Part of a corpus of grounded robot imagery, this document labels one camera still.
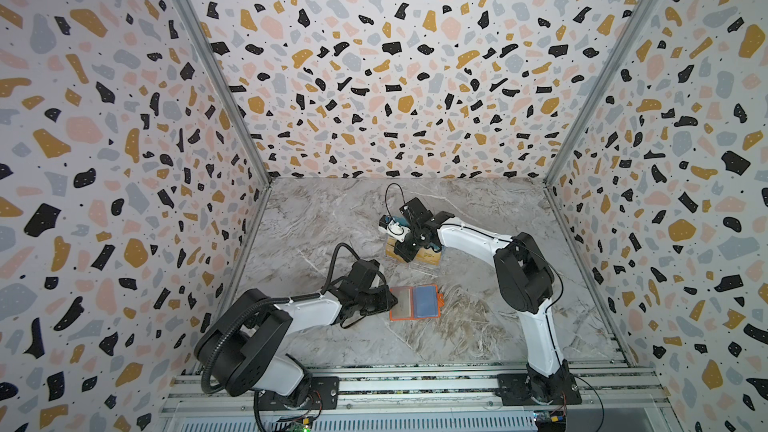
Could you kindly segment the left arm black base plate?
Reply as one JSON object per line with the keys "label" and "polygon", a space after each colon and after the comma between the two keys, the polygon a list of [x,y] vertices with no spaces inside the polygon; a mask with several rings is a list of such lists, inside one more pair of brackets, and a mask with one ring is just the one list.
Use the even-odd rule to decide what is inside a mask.
{"label": "left arm black base plate", "polygon": [[261,411],[306,411],[309,408],[335,410],[339,398],[340,378],[320,376],[303,379],[288,396],[276,392],[260,392],[257,404]]}

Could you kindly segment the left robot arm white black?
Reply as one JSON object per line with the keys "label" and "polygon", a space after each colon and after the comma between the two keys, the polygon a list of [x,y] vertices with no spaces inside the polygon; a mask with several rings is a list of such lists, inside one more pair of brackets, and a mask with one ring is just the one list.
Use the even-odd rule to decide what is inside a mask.
{"label": "left robot arm white black", "polygon": [[348,274],[331,279],[314,293],[269,297],[254,288],[243,293],[200,339],[194,349],[202,365],[201,389],[232,397],[263,391],[287,408],[298,408],[312,393],[312,373],[289,354],[280,355],[286,337],[304,330],[342,326],[391,311],[398,299],[380,264],[355,261]]}

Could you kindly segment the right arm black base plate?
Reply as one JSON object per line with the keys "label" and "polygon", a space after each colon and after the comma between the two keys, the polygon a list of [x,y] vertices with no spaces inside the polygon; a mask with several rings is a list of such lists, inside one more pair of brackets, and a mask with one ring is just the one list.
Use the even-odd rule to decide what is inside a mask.
{"label": "right arm black base plate", "polygon": [[545,377],[538,372],[529,374],[499,374],[495,395],[504,406],[571,406],[580,405],[580,395],[575,378],[566,373]]}

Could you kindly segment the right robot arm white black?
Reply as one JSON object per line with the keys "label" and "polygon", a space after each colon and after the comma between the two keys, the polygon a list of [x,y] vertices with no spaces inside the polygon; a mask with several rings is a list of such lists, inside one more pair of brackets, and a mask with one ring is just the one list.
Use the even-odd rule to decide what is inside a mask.
{"label": "right robot arm white black", "polygon": [[528,233],[504,235],[470,225],[454,214],[428,210],[418,198],[385,214],[379,229],[394,239],[395,255],[413,261],[422,249],[456,249],[490,266],[500,295],[516,311],[527,347],[527,390],[532,400],[551,404],[571,389],[573,376],[555,334],[552,314],[556,273]]}

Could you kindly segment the orange card holder wallet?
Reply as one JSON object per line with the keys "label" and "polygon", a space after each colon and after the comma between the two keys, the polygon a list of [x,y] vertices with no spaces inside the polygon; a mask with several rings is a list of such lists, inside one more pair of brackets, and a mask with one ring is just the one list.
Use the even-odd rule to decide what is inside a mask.
{"label": "orange card holder wallet", "polygon": [[436,284],[393,287],[390,292],[397,304],[389,311],[391,321],[415,321],[439,318],[444,305]]}

